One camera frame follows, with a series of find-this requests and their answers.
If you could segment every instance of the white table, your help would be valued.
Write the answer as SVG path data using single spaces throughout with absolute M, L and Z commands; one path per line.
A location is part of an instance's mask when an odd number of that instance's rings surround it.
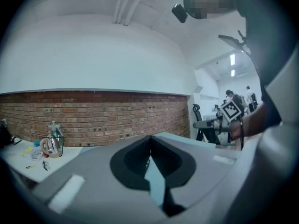
M 64 147 L 63 155 L 59 158 L 42 157 L 39 161 L 32 161 L 21 157 L 21 153 L 29 147 L 33 147 L 33 143 L 22 140 L 16 145 L 4 147 L 0 152 L 0 157 L 12 169 L 35 182 L 43 181 L 53 172 L 77 157 L 82 150 L 82 147 Z M 48 169 L 48 171 L 43 168 L 43 161 L 47 161 L 49 163 L 50 169 Z M 26 167 L 34 165 L 36 165 L 36 167 L 26 169 Z

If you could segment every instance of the person's hand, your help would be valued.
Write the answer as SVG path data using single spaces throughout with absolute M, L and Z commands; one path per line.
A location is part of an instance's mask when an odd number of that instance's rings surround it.
M 241 137 L 240 121 L 233 121 L 229 127 L 230 137 L 232 140 L 236 140 Z

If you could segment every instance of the chair backrest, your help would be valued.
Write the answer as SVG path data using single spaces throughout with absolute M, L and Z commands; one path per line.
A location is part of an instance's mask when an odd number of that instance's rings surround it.
M 201 117 L 201 114 L 200 114 L 200 106 L 198 104 L 193 104 L 193 111 L 195 113 L 195 116 L 196 116 L 196 120 L 197 121 L 202 121 L 202 117 Z

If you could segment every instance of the ceiling pipe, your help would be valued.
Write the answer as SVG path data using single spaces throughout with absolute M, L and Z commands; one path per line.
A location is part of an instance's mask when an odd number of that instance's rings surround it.
M 116 23 L 117 15 L 120 10 L 120 4 L 121 4 L 121 0 L 117 0 L 116 6 L 115 6 L 115 12 L 114 12 L 114 16 L 113 16 L 113 23 Z
M 126 20 L 124 22 L 125 26 L 127 26 L 130 23 L 131 17 L 132 17 L 132 15 L 133 15 L 133 13 L 134 13 L 134 11 L 135 11 L 135 9 L 136 9 L 139 2 L 140 2 L 140 0 L 134 0 L 134 2 L 133 2 L 132 6 L 131 6 L 128 14 L 127 14 Z
M 129 2 L 129 0 L 123 0 L 123 3 L 121 4 L 120 12 L 117 15 L 116 23 L 120 23 L 121 22 L 122 14 L 123 14 L 123 12 L 124 12 L 124 10 L 125 10 L 128 2 Z

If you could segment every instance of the blue object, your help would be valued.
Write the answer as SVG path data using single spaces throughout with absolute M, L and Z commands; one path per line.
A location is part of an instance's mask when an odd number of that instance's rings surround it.
M 39 143 L 40 143 L 39 140 L 35 140 L 34 143 L 33 143 L 34 147 L 39 147 Z

